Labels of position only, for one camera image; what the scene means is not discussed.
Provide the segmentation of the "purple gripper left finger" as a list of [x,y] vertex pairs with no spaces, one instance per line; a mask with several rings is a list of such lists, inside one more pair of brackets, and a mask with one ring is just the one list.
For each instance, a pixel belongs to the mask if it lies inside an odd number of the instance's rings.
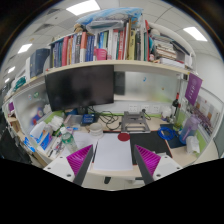
[[66,157],[75,177],[73,183],[81,186],[93,157],[93,146],[86,146]]

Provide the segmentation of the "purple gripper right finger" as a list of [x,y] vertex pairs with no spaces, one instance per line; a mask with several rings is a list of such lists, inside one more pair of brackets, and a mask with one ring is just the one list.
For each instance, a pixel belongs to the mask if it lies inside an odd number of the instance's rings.
[[134,156],[140,169],[143,181],[146,185],[154,181],[153,174],[161,157],[139,145],[134,146]]

